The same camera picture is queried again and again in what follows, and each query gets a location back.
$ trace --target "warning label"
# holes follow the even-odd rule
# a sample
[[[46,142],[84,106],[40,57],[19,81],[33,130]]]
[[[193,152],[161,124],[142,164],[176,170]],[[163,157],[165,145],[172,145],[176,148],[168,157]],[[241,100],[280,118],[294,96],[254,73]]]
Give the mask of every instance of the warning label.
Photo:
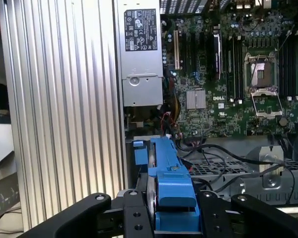
[[[157,22],[155,9],[125,11],[126,51],[156,51]]]

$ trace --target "cpu socket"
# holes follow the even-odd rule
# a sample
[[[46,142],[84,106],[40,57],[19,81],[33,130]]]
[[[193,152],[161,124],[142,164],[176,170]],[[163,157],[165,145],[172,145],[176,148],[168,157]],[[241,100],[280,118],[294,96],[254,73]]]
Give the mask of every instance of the cpu socket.
[[[245,92],[252,99],[257,117],[274,119],[276,116],[283,115],[283,107],[278,95],[277,77],[277,59],[273,52],[268,56],[246,54],[244,61]],[[269,110],[262,110],[256,106],[260,98],[262,98],[260,100],[262,104],[267,97],[270,97],[270,100],[266,101],[276,100],[278,105],[276,110],[272,111],[272,107],[268,103],[266,106]]]

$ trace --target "aluminum side panel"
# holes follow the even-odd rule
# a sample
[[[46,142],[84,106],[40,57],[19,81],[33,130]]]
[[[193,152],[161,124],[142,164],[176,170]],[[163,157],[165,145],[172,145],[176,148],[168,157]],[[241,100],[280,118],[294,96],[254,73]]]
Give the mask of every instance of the aluminum side panel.
[[[0,0],[25,230],[124,188],[110,0]]]

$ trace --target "motherboard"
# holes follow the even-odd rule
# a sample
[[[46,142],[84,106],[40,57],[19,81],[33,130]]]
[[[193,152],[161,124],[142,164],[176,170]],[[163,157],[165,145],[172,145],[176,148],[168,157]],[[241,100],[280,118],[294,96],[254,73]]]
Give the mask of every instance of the motherboard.
[[[296,132],[293,16],[237,11],[235,5],[204,16],[163,18],[162,59],[179,102],[176,136]]]

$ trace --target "blue drive bracket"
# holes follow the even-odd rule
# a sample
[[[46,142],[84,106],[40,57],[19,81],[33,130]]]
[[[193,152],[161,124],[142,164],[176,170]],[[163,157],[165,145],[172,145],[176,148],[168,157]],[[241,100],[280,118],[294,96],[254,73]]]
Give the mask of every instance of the blue drive bracket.
[[[148,151],[147,146],[143,141],[134,141],[135,149],[135,160],[136,165],[147,165],[148,164]]]
[[[155,229],[169,232],[200,231],[200,210],[188,170],[177,158],[177,150],[167,137],[153,138],[156,167],[148,175],[157,181]]]

